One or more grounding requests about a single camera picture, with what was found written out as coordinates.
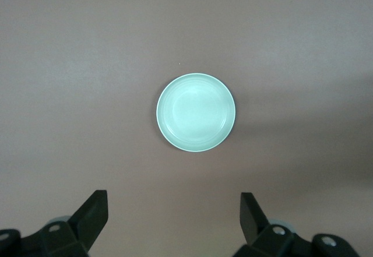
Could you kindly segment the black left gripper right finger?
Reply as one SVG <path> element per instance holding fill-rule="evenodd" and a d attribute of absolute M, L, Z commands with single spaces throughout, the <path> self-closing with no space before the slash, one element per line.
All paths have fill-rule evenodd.
<path fill-rule="evenodd" d="M 307 241 L 284 225 L 270 223 L 250 192 L 240 197 L 240 225 L 246 244 L 234 256 L 359 257 L 346 240 L 336 235 L 317 234 Z"/>

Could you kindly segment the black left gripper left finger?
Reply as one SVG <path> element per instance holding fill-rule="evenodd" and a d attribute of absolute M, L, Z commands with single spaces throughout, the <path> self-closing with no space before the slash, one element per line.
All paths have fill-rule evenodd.
<path fill-rule="evenodd" d="M 96 190 L 73 215 L 57 217 L 32 235 L 2 229 L 1 256 L 88 256 L 107 221 L 107 191 Z"/>

